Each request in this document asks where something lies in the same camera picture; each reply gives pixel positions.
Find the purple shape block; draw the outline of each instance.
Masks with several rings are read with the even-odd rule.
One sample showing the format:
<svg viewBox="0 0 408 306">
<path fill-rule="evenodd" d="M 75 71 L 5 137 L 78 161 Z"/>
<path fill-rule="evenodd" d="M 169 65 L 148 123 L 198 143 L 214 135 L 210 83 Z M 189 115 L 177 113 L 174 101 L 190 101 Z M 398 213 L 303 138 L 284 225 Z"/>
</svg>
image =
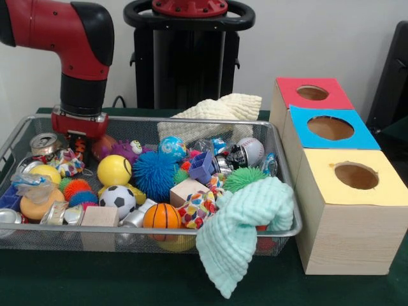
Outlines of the purple shape block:
<svg viewBox="0 0 408 306">
<path fill-rule="evenodd" d="M 20 200 L 22 196 L 17 196 L 17 188 L 10 186 L 0 198 L 0 208 L 10 208 L 20 212 Z"/>
<path fill-rule="evenodd" d="M 194 157 L 189 169 L 190 177 L 203 185 L 210 182 L 211 174 L 215 171 L 211 161 L 212 155 L 210 152 L 204 152 Z"/>
</svg>

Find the black cable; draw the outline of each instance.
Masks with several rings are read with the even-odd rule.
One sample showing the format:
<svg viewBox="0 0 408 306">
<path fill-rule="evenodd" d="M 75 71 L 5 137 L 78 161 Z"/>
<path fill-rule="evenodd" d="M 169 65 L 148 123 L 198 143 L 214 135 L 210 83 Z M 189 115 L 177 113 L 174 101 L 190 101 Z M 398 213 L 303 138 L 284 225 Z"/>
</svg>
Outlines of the black cable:
<svg viewBox="0 0 408 306">
<path fill-rule="evenodd" d="M 116 103 L 118 102 L 118 100 L 121 100 L 121 101 L 122 101 L 123 108 L 127 108 L 125 99 L 124 99 L 122 96 L 117 96 L 117 97 L 115 98 L 115 100 L 113 101 L 112 107 L 116 107 Z"/>
</svg>

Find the cream knitted cloth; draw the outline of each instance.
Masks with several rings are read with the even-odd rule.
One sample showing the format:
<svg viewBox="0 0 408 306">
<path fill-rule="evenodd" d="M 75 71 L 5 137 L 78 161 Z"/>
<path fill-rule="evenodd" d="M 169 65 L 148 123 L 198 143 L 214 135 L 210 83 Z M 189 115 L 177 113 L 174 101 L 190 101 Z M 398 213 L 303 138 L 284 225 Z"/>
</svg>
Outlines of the cream knitted cloth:
<svg viewBox="0 0 408 306">
<path fill-rule="evenodd" d="M 229 94 L 217 101 L 207 99 L 199 102 L 172 118 L 183 119 L 224 119 L 256 120 L 261 108 L 262 98 L 247 94 Z M 202 124 L 160 122 L 157 125 L 160 140 L 167 136 L 177 136 L 188 145 L 200 138 L 209 138 L 232 131 L 231 141 L 238 142 L 244 137 L 252 136 L 252 126 L 241 124 Z"/>
</svg>

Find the white wall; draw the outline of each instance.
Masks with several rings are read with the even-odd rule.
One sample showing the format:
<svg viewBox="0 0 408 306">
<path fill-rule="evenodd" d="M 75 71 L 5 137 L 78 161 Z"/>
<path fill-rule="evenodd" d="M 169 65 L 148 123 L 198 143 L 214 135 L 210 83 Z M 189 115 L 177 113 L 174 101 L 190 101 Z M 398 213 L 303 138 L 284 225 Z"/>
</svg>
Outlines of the white wall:
<svg viewBox="0 0 408 306">
<path fill-rule="evenodd" d="M 129 0 L 93 1 L 108 9 L 115 25 L 105 106 L 121 94 L 135 107 L 135 73 L 129 67 L 133 28 L 122 17 Z M 242 1 L 255 9 L 257 19 L 252 29 L 240 33 L 235 92 L 262 96 L 262 107 L 268 109 L 278 76 L 336 77 L 357 111 L 367 116 L 395 26 L 407 18 L 408 1 Z M 51 52 L 0 45 L 0 143 L 10 124 L 59 102 L 60 73 L 58 57 Z"/>
</svg>

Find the mint green towel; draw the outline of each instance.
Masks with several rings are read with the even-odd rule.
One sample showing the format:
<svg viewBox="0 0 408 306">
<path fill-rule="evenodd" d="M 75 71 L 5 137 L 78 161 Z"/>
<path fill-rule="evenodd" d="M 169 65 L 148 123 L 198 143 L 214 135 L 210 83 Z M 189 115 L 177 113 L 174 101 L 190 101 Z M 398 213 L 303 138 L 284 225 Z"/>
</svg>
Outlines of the mint green towel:
<svg viewBox="0 0 408 306">
<path fill-rule="evenodd" d="M 257 225 L 273 231 L 290 229 L 293 190 L 276 177 L 251 183 L 217 200 L 219 211 L 198 230 L 196 247 L 210 280 L 230 298 L 247 273 L 256 250 Z"/>
</svg>

